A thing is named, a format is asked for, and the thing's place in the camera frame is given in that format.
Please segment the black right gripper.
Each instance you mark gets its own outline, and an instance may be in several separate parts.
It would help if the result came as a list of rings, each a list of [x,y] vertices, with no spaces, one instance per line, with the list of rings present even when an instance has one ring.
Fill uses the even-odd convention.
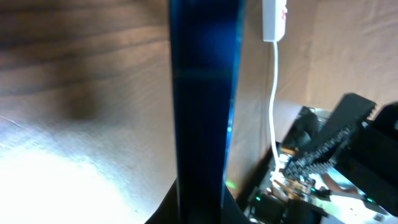
[[[328,161],[373,112],[376,103],[346,93],[318,135],[298,155],[299,165]],[[335,169],[368,198],[397,216],[397,103],[383,107],[374,121],[361,128]]]

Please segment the blue Galaxy smartphone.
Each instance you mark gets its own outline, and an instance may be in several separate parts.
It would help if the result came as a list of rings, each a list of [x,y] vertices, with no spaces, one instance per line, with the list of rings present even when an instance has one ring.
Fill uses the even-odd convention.
[[[242,0],[169,2],[182,223],[222,220],[243,12]]]

